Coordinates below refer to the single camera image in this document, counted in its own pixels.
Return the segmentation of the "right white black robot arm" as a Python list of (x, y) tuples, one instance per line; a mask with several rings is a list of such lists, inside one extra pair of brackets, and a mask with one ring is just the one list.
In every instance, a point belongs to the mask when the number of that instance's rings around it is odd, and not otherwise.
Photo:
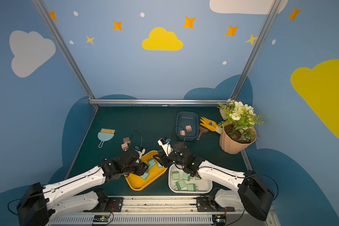
[(237, 172), (219, 167), (192, 155), (187, 146), (180, 142), (171, 147), (170, 140), (166, 137), (158, 140), (158, 144), (162, 150), (154, 158), (162, 166), (178, 165), (191, 177), (207, 179), (237, 192), (240, 208), (254, 218), (266, 221), (276, 195), (258, 173), (252, 170)]

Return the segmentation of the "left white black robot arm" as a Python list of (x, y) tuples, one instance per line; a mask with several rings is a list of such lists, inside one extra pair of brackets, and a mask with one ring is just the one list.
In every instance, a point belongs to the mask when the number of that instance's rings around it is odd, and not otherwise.
[(17, 204), (21, 226), (46, 226), (51, 220), (79, 211), (113, 210), (106, 193), (101, 190), (84, 195), (81, 192), (122, 176), (142, 176), (148, 165), (140, 154), (129, 149), (114, 159), (106, 159), (100, 165), (67, 180), (42, 186), (35, 183), (26, 190)]

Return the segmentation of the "yellow plastic tray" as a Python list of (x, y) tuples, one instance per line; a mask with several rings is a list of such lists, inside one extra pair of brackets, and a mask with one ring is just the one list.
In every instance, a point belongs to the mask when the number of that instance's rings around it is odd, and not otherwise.
[(158, 162), (155, 161), (155, 165), (150, 167), (147, 174), (148, 176), (146, 179), (144, 179), (144, 176), (137, 176), (134, 174), (130, 174), (126, 181), (130, 188), (134, 191), (142, 191), (146, 187), (148, 187), (151, 183), (156, 181), (159, 177), (161, 177), (165, 172), (167, 171), (167, 168), (162, 166), (161, 168), (158, 167)]

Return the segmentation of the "white plastic tray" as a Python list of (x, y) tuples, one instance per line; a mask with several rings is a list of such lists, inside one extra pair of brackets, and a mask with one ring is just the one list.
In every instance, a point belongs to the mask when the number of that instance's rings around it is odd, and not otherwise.
[[(169, 176), (168, 176), (168, 185), (172, 192), (174, 193), (182, 193), (182, 194), (206, 194), (209, 193), (213, 189), (213, 183), (207, 179), (200, 179), (198, 177), (191, 177), (190, 181), (184, 181), (186, 183), (186, 187), (178, 190), (176, 188), (176, 181), (172, 179), (171, 173), (173, 171), (179, 171), (180, 180), (182, 179), (182, 174), (185, 173), (183, 170), (179, 169), (176, 165), (171, 165), (169, 167)], [(188, 192), (187, 184), (196, 184), (197, 191), (196, 192)]]

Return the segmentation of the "brown wooden brush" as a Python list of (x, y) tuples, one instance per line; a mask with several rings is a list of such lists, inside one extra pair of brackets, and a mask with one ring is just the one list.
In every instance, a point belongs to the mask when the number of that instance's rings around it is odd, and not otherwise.
[(197, 136), (196, 140), (200, 140), (203, 133), (207, 133), (209, 130), (203, 126), (199, 126), (199, 135)]

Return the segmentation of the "dark blue plastic bin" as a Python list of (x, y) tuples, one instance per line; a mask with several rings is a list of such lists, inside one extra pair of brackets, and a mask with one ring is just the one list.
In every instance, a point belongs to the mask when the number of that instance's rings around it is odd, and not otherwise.
[[(179, 112), (177, 115), (176, 121), (176, 135), (178, 139), (185, 141), (194, 141), (199, 135), (199, 124), (198, 124), (198, 115), (194, 112)], [(182, 137), (179, 135), (181, 130), (186, 130), (186, 125), (191, 125), (192, 132), (187, 133), (186, 136)]]

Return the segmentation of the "yellow work glove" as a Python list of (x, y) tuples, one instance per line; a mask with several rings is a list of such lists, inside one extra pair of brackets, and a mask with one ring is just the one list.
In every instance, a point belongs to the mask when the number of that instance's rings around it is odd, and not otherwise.
[(200, 125), (213, 132), (216, 131), (216, 128), (218, 126), (215, 121), (207, 119), (205, 117), (200, 118)]

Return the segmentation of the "potted white flower plant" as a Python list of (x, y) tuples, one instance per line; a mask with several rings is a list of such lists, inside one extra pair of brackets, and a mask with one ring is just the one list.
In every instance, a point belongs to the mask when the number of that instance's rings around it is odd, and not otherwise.
[(228, 154), (237, 154), (256, 141), (255, 125), (262, 125), (265, 116), (256, 114), (252, 106), (241, 101), (229, 99), (218, 105), (225, 114), (218, 125), (222, 129), (220, 147)]

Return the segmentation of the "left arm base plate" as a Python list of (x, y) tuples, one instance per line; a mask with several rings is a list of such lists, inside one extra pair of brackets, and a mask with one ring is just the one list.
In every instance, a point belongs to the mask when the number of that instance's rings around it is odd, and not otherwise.
[(83, 212), (121, 212), (123, 200), (123, 197), (108, 197), (100, 200), (94, 209), (84, 210)]

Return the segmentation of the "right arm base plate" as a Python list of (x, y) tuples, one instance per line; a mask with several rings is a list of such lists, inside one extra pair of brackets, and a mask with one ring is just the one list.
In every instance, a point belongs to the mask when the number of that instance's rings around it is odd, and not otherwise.
[(206, 196), (199, 196), (196, 198), (196, 207), (198, 212), (235, 212), (234, 207), (221, 207), (214, 200)]

